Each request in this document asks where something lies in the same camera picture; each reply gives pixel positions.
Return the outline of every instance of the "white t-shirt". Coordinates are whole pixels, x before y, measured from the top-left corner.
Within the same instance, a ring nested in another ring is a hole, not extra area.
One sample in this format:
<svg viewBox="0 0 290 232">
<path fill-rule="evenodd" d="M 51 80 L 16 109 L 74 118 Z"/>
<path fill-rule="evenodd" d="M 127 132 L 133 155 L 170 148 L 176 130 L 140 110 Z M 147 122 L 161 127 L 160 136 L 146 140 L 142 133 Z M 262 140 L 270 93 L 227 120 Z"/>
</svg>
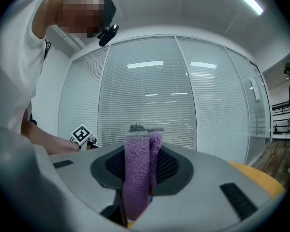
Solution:
<svg viewBox="0 0 290 232">
<path fill-rule="evenodd" d="M 44 62 L 45 38 L 32 32 L 42 1 L 15 0 L 0 21 L 0 128 L 17 133 Z"/>
</svg>

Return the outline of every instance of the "black and white square marker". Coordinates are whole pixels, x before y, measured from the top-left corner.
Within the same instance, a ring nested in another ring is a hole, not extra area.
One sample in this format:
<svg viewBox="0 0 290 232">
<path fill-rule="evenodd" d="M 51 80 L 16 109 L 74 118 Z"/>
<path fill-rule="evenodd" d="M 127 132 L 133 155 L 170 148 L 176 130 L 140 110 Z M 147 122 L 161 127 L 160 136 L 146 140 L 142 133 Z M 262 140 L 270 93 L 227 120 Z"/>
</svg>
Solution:
<svg viewBox="0 0 290 232">
<path fill-rule="evenodd" d="M 82 145 L 92 135 L 92 132 L 82 124 L 71 132 L 71 135 L 79 145 Z"/>
</svg>

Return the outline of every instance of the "purple microfiber gripper finger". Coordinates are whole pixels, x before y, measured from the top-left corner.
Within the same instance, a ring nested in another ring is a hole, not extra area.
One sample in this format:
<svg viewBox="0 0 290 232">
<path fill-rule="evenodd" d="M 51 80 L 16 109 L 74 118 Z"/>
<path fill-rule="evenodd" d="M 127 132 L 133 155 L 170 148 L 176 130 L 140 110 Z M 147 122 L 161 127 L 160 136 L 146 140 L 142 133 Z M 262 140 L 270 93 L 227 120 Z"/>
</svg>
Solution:
<svg viewBox="0 0 290 232">
<path fill-rule="evenodd" d="M 122 200 L 126 216 L 136 220 L 148 206 L 149 134 L 129 132 L 125 139 L 125 181 Z"/>
<path fill-rule="evenodd" d="M 149 185 L 153 188 L 157 184 L 158 154 L 162 146 L 163 130 L 151 131 L 149 133 L 150 167 Z"/>
</svg>

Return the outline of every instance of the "wooden floor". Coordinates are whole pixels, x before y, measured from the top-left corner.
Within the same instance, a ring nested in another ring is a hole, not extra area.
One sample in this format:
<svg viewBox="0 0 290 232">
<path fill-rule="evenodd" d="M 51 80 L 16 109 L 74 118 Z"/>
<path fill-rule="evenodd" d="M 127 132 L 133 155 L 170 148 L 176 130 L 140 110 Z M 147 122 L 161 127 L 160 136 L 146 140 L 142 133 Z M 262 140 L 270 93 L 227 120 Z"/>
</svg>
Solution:
<svg viewBox="0 0 290 232">
<path fill-rule="evenodd" d="M 270 175 L 285 189 L 290 185 L 290 141 L 272 141 L 261 157 L 252 165 L 253 168 Z"/>
</svg>

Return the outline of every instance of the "purple fuzzy towel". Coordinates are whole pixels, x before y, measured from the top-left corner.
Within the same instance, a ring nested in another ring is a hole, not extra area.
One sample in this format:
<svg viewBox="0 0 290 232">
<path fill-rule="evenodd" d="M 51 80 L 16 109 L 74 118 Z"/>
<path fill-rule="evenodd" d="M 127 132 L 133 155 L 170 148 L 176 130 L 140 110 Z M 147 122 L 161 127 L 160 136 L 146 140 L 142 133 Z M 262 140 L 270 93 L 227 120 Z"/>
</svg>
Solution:
<svg viewBox="0 0 290 232">
<path fill-rule="evenodd" d="M 162 146 L 163 128 L 149 128 L 150 172 L 149 184 L 153 188 L 157 184 L 158 154 Z"/>
<path fill-rule="evenodd" d="M 122 199 L 126 216 L 136 220 L 148 206 L 149 134 L 129 132 L 125 139 L 125 182 Z"/>
</svg>

